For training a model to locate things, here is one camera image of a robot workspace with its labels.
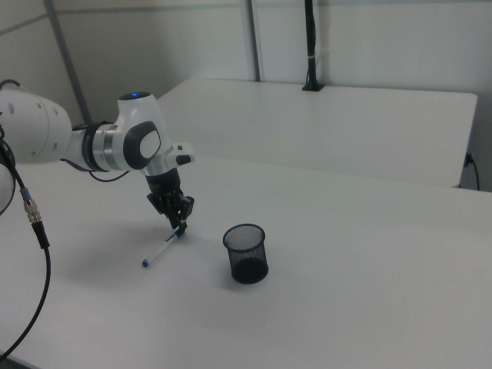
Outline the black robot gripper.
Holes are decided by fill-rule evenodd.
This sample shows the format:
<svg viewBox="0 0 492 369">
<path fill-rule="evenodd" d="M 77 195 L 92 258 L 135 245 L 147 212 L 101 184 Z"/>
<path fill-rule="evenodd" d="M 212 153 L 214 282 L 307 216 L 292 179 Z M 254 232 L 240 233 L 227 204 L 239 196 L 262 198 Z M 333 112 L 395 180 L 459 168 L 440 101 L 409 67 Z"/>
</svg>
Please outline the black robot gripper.
<svg viewBox="0 0 492 369">
<path fill-rule="evenodd" d="M 173 229 L 186 229 L 186 221 L 194 207 L 194 199 L 184 196 L 177 170 L 146 177 L 150 193 L 147 198 L 159 214 L 163 214 Z"/>
</svg>

